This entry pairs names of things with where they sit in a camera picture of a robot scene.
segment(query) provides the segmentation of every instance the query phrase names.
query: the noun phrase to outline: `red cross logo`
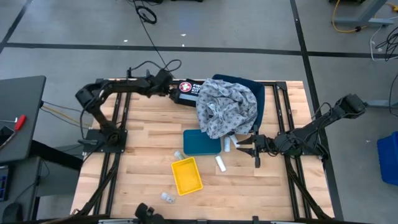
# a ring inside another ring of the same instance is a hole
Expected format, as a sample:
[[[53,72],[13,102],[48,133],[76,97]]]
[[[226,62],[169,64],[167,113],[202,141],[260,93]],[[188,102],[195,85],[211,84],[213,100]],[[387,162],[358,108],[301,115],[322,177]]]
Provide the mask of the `red cross logo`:
[[[188,92],[192,89],[192,85],[189,82],[183,82],[180,84],[180,90],[183,92]]]

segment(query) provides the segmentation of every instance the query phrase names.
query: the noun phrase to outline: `white cable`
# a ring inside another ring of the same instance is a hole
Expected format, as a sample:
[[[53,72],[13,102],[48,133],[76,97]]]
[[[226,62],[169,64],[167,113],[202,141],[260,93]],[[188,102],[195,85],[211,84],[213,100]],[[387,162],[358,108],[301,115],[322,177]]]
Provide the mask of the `white cable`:
[[[392,17],[392,18],[389,18],[389,19],[397,19],[397,18],[398,18],[398,16],[395,16],[395,17]],[[374,61],[374,62],[381,61],[381,60],[385,61],[385,59],[383,59],[383,58],[374,59],[374,57],[373,57],[373,48],[372,48],[373,37],[381,30],[382,27],[383,27],[383,25],[381,25],[380,28],[377,31],[375,31],[375,33],[372,35],[372,37],[371,37],[371,39],[369,41],[369,46],[371,48],[371,57],[372,57],[372,61]]]

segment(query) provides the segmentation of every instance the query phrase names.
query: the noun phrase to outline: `blue cushion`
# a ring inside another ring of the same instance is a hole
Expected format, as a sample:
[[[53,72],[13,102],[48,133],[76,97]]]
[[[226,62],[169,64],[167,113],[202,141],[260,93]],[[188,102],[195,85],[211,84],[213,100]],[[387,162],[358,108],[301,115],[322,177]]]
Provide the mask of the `blue cushion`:
[[[214,80],[223,80],[229,83],[238,83],[248,87],[254,94],[257,100],[257,118],[253,125],[257,125],[260,128],[262,122],[262,116],[264,115],[264,105],[266,103],[266,89],[264,85],[253,80],[247,80],[245,78],[232,77],[229,75],[216,74],[213,76]]]

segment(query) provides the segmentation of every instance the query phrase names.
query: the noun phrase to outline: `table leg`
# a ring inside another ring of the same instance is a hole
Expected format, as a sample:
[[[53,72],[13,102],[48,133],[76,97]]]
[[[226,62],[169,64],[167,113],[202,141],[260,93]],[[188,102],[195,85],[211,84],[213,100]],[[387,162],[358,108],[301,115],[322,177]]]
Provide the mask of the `table leg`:
[[[32,145],[30,146],[30,155],[39,156],[46,161],[54,162],[75,170],[80,170],[83,163],[83,160],[75,156],[58,151],[35,140],[32,141]]]

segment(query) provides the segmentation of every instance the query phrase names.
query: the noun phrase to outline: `gray patterned cloth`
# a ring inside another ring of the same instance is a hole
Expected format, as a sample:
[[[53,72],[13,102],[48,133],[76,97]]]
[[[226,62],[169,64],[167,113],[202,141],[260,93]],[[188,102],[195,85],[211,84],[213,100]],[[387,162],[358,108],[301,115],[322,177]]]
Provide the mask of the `gray patterned cloth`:
[[[247,134],[257,118],[257,100],[246,86],[208,78],[200,88],[197,116],[201,131],[212,139],[230,131]]]

